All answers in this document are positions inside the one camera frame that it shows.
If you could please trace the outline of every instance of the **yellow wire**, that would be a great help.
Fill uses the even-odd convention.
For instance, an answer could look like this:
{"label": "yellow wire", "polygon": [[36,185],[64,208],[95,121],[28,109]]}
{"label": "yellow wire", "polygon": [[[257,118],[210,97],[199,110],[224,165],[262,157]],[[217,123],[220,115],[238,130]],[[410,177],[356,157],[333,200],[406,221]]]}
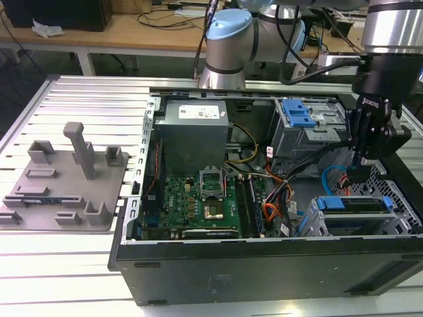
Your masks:
{"label": "yellow wire", "polygon": [[239,129],[243,130],[243,132],[245,134],[247,134],[250,139],[252,139],[252,142],[254,143],[254,152],[252,153],[252,155],[249,158],[244,158],[242,160],[226,160],[225,163],[246,163],[251,161],[252,159],[254,159],[254,157],[256,157],[257,153],[258,153],[258,144],[256,142],[256,140],[254,140],[254,137],[252,137],[252,135],[241,125],[241,124],[237,124],[234,123],[233,124],[235,127],[238,127]]}

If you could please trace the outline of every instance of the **blue latch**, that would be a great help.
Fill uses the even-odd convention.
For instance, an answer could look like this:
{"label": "blue latch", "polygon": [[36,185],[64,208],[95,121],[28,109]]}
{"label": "blue latch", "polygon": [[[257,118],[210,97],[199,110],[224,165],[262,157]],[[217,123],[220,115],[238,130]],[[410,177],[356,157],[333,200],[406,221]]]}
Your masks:
{"label": "blue latch", "polygon": [[309,109],[300,99],[283,99],[282,112],[292,127],[315,127],[317,123],[309,115]]}
{"label": "blue latch", "polygon": [[394,203],[388,196],[383,196],[383,203],[385,204],[386,208],[388,208],[388,210],[392,210],[394,208]]}
{"label": "blue latch", "polygon": [[316,200],[320,210],[323,209],[345,209],[342,199],[338,196],[324,196]]}

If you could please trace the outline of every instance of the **gray plastic holder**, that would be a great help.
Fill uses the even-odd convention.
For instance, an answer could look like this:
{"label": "gray plastic holder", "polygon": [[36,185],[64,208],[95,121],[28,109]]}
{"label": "gray plastic holder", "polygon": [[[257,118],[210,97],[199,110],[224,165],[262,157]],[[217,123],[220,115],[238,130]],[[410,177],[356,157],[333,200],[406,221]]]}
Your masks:
{"label": "gray plastic holder", "polygon": [[0,207],[0,230],[106,231],[112,225],[129,155],[118,146],[94,152],[83,125],[69,122],[64,134],[75,152],[35,141],[31,161]]}

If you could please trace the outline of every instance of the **red wire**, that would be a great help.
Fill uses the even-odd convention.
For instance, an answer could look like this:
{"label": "red wire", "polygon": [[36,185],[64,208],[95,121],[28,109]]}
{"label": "red wire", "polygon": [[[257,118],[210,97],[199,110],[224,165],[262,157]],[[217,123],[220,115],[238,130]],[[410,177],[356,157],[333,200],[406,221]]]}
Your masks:
{"label": "red wire", "polygon": [[157,174],[159,173],[159,148],[160,148],[160,146],[159,146],[159,143],[156,143],[156,144],[157,144],[157,146],[156,146],[156,148],[157,148],[156,149],[156,171],[155,171],[155,175],[154,175],[154,180],[151,183],[151,185],[150,185],[149,189],[147,190],[147,192],[144,194],[144,197],[147,197],[147,195],[151,191],[151,188],[153,188],[153,186],[154,186],[154,184],[155,184],[155,182],[157,180]]}

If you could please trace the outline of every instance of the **black computer case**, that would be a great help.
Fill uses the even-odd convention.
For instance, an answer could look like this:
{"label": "black computer case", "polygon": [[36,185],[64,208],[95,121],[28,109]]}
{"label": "black computer case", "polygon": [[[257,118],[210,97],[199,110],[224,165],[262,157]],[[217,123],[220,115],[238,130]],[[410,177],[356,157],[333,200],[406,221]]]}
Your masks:
{"label": "black computer case", "polygon": [[4,0],[3,5],[17,28],[31,27],[34,19],[48,26],[101,32],[112,18],[111,0]]}

